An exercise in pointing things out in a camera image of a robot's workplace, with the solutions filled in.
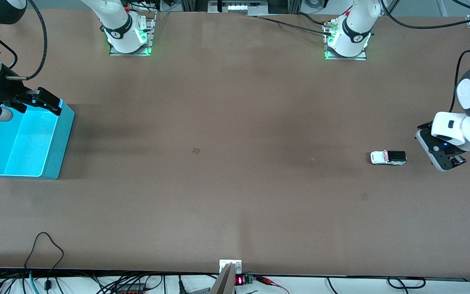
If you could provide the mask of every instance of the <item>tabletop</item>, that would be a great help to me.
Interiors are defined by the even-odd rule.
[[[367,61],[336,61],[315,33],[171,13],[152,56],[118,57],[92,11],[42,13],[48,57],[26,85],[76,118],[59,180],[0,178],[0,266],[22,266],[46,231],[65,268],[214,272],[234,258],[268,274],[470,277],[470,154],[441,173],[414,139],[449,108],[466,26],[381,17]],[[33,11],[0,38],[17,73],[36,69]],[[384,149],[407,163],[371,165]],[[46,239],[37,250],[29,266],[59,258]]]

